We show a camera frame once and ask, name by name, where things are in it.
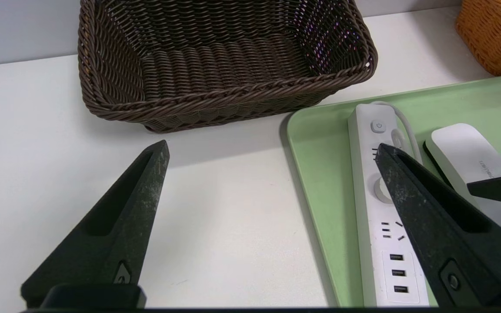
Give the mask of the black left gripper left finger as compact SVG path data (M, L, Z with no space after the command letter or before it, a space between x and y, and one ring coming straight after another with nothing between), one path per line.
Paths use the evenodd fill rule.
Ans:
M149 145L20 287L28 309L142 309L139 279L167 167Z

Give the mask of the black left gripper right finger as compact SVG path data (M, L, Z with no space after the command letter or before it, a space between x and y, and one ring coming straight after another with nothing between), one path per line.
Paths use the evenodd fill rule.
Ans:
M439 307L501 307L501 226L405 151L374 160Z

